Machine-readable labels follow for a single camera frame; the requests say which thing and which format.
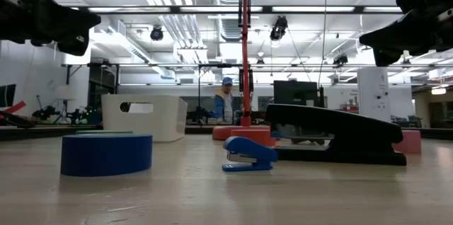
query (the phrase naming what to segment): tape roll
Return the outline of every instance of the tape roll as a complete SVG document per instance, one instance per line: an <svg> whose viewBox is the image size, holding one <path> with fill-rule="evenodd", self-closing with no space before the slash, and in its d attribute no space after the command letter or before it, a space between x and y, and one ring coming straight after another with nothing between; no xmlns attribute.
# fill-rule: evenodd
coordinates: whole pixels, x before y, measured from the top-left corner
<svg viewBox="0 0 453 225"><path fill-rule="evenodd" d="M61 174L107 176L151 168L151 135L80 134L63 137Z"/></svg>

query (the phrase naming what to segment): red base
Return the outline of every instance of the red base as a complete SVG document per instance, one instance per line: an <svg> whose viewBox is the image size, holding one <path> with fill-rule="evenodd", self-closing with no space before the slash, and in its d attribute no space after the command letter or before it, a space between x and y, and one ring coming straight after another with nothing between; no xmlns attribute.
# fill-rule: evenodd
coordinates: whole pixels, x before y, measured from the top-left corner
<svg viewBox="0 0 453 225"><path fill-rule="evenodd" d="M242 127L242 126L217 126L212 130L212 140L220 140L225 141L229 137L233 136L231 134L232 130L235 129L268 129L270 131L269 126L251 126L251 127Z"/></svg>
<svg viewBox="0 0 453 225"><path fill-rule="evenodd" d="M395 151L400 151L403 154L421 154L422 153L422 137L418 130L403 130L403 141L398 144L393 144Z"/></svg>

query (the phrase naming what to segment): red stand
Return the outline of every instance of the red stand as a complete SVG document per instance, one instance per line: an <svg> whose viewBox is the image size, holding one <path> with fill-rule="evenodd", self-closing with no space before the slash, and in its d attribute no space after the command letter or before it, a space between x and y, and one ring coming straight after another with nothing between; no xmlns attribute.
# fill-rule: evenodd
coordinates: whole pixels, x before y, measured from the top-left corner
<svg viewBox="0 0 453 225"><path fill-rule="evenodd" d="M247 40L248 40L248 0L243 0L243 15L242 15L242 68L243 68L243 117L241 118L241 126L218 126L212 130L213 140L227 140L233 136L233 132L241 134L238 137L247 137L251 140L269 144L270 128L269 126L251 126L250 117L250 86L248 85L248 57L247 57Z"/></svg>

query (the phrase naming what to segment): blue stapler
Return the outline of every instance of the blue stapler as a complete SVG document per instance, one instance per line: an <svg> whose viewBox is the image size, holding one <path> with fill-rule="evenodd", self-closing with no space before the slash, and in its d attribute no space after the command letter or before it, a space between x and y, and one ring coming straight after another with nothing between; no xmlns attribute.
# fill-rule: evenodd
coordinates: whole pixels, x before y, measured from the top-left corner
<svg viewBox="0 0 453 225"><path fill-rule="evenodd" d="M224 142L228 160L250 164L224 164L223 171L266 171L277 161L277 152L245 137L229 137Z"/></svg>

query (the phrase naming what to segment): large stapler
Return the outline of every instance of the large stapler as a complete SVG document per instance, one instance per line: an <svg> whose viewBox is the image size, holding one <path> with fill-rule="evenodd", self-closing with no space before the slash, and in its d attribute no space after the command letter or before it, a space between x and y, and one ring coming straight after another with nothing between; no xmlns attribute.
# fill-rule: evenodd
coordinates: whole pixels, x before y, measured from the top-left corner
<svg viewBox="0 0 453 225"><path fill-rule="evenodd" d="M403 132L390 122L324 108L280 104L268 105L265 120L272 125L294 125L334 135L328 146L275 146L279 160L406 165L404 154L392 147L403 141Z"/></svg>
<svg viewBox="0 0 453 225"><path fill-rule="evenodd" d="M277 152L245 137L229 137L224 142L228 160L248 164L224 164L223 171L266 171L277 161Z"/></svg>

